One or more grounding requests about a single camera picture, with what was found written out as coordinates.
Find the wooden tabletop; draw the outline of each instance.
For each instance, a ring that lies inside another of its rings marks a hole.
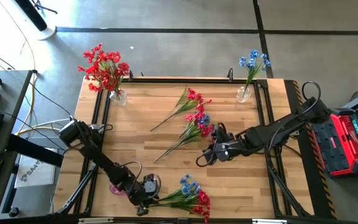
[[[91,122],[96,101],[96,93],[89,91],[88,84],[88,81],[84,80],[75,113],[78,119],[86,123]],[[245,103],[238,103],[236,93],[240,85],[193,83],[188,86],[202,93],[206,100],[212,99],[213,102],[205,106],[205,113],[211,116],[213,123],[223,122],[227,130],[234,134],[259,125],[253,89],[251,97]],[[200,168],[195,164],[195,159],[209,144],[207,139],[203,139],[178,148],[156,164],[153,163],[183,131],[186,124],[184,116],[194,112],[179,114],[150,132],[150,129],[159,124],[174,107],[184,87],[185,84],[181,83],[123,83],[121,88],[127,92],[127,104],[125,106],[118,106],[113,102],[110,104],[107,123],[113,125],[114,129],[105,134],[103,144],[105,155],[121,164],[133,160],[140,161],[143,171],[139,180],[150,173],[159,175],[162,180],[160,197],[178,189],[180,178],[185,174],[191,174],[211,197],[211,218],[273,218],[269,180],[263,155],[237,156],[232,161],[217,161],[213,166]],[[284,81],[268,79],[268,89],[274,118],[279,119],[290,113]],[[106,95],[107,93],[104,92],[99,122]],[[299,150],[295,140],[289,140],[287,145]],[[284,147],[282,160],[288,188],[305,210],[313,213],[301,158]],[[82,163],[83,156],[79,152],[66,153],[53,198],[56,209],[64,204],[78,185]],[[129,168],[135,174],[139,169],[136,165],[129,165]],[[136,216],[135,207],[125,195],[118,196],[110,192],[109,181],[103,171],[99,170],[98,175],[91,215]],[[81,210],[84,208],[87,193],[88,189],[85,190]],[[279,201],[284,211],[280,191]],[[152,208],[147,217],[196,216],[177,209]]]

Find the clear glass vase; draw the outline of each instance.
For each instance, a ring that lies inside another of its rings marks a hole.
[[[124,90],[119,90],[119,93],[112,91],[110,99],[119,106],[124,106],[127,103],[127,93]]]
[[[248,100],[250,95],[251,95],[251,91],[249,90],[249,86],[247,88],[245,86],[242,86],[237,91],[237,101],[243,103],[246,100]]]

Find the gray floor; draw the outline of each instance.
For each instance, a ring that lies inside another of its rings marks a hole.
[[[97,4],[44,0],[42,4],[58,11],[44,16],[60,27],[257,29],[252,0],[100,0]],[[269,30],[358,30],[358,0],[260,0],[259,6]],[[257,34],[58,32],[46,41],[28,38],[42,75],[37,88],[71,113],[82,79],[76,66],[86,65],[82,52],[98,43],[120,51],[135,75],[146,76],[221,77],[232,67],[235,77],[243,77],[238,57],[261,48]],[[266,39],[275,78],[318,82],[330,107],[343,105],[358,90],[358,35],[267,35]],[[21,51],[23,44],[24,38],[0,5],[0,57],[16,69],[33,69],[28,46]],[[21,118],[27,110],[24,103]],[[66,118],[64,111],[40,95],[36,95],[35,113],[39,123]],[[358,178],[328,181],[339,218],[358,221]],[[44,215],[53,190],[54,185],[19,189],[14,205],[23,216]]]

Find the red power station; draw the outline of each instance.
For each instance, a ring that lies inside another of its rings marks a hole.
[[[332,111],[329,121],[312,125],[324,170],[330,177],[358,174],[358,111]]]

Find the red flower bouquet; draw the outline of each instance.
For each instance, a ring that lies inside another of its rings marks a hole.
[[[124,76],[129,74],[129,66],[125,62],[119,63],[121,56],[119,52],[105,53],[101,50],[102,44],[92,48],[91,51],[84,52],[84,58],[92,66],[83,68],[78,66],[79,72],[85,72],[86,80],[96,80],[99,85],[89,84],[89,89],[101,91],[103,88],[108,91],[115,91],[119,95],[119,85]]]
[[[202,103],[199,103],[196,106],[198,112],[196,112],[194,115],[186,115],[185,118],[187,121],[189,121],[189,123],[186,125],[183,132],[179,135],[178,140],[154,162],[157,162],[163,156],[168,155],[179,146],[191,143],[193,141],[197,141],[200,138],[205,138],[209,136],[209,134],[211,134],[213,130],[213,125],[209,124],[211,119],[208,114],[204,114],[205,102],[202,98],[200,99],[200,102]]]
[[[190,178],[191,176],[188,174],[184,176],[180,180],[180,189],[165,198],[161,198],[157,201],[158,204],[150,205],[150,207],[179,208],[202,216],[205,223],[207,223],[211,210],[211,201],[195,180],[190,183]]]
[[[191,110],[191,109],[195,108],[198,104],[202,104],[202,103],[204,103],[204,99],[201,96],[201,93],[196,94],[196,92],[194,90],[192,90],[191,88],[187,88],[187,86],[185,86],[185,90],[183,91],[181,97],[179,98],[177,104],[175,105],[175,107],[173,109],[175,109],[178,105],[182,105],[182,106],[179,107],[173,113],[171,111],[170,115],[168,115],[167,118],[165,118],[160,124],[158,124],[156,127],[152,128],[150,131],[153,131],[154,129],[156,129],[161,124],[168,121],[175,115],[180,114],[187,110]]]

